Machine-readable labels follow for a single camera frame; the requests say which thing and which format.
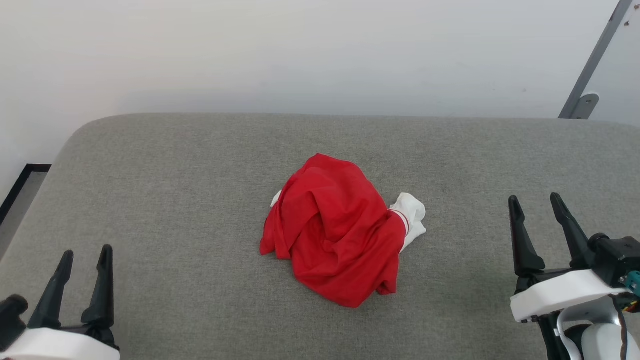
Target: metal bracket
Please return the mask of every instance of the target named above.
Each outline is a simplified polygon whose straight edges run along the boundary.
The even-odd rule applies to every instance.
[[[593,109],[595,109],[598,101],[600,101],[598,94],[587,94],[581,97],[569,119],[588,119],[591,113],[593,113]]]

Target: gray metal bar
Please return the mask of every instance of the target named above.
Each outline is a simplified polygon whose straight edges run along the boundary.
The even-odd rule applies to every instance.
[[[584,93],[584,90],[587,88],[587,85],[589,84],[589,80],[591,80],[593,73],[598,67],[600,60],[604,55],[604,52],[607,50],[607,47],[609,46],[609,43],[611,43],[611,39],[613,39],[613,35],[616,33],[616,31],[618,30],[618,27],[622,23],[622,19],[624,19],[625,14],[627,13],[629,6],[631,6],[632,1],[633,0],[618,1],[618,5],[616,5],[616,9],[613,11],[611,18],[609,19],[609,22],[607,23],[607,25],[604,28],[604,31],[602,32],[602,35],[600,35],[600,39],[598,40],[596,47],[593,49],[593,52],[591,53],[591,56],[589,57],[587,64],[584,66],[584,69],[582,70],[582,74],[580,74],[578,81],[575,83],[575,86],[573,87],[573,90],[569,95],[569,99],[567,99],[566,103],[564,104],[564,108],[560,112],[560,116],[558,116],[559,119],[571,118],[571,115],[575,107],[578,105],[578,102],[580,101],[580,97],[582,97],[582,93]]]

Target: white fabric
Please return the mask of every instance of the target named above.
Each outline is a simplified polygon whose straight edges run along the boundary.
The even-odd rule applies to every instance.
[[[409,223],[406,236],[404,237],[404,245],[402,246],[402,250],[400,250],[400,252],[402,252],[418,236],[427,232],[427,229],[422,225],[422,219],[424,219],[427,211],[424,208],[424,204],[409,193],[400,193],[396,203],[391,205],[389,209],[404,215],[406,219],[403,219],[403,222],[405,224],[407,222]]]

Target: garment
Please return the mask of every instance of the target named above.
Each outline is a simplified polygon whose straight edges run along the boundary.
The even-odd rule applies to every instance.
[[[274,198],[260,253],[290,259],[297,280],[358,307],[374,290],[396,292],[398,255],[426,231],[424,215],[406,193],[387,209],[356,165],[317,154]]]

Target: teal connector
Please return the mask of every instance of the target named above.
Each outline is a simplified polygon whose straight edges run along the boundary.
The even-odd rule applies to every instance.
[[[636,296],[640,296],[640,272],[632,271],[627,274],[627,279],[625,280],[625,286],[627,289],[631,290]]]

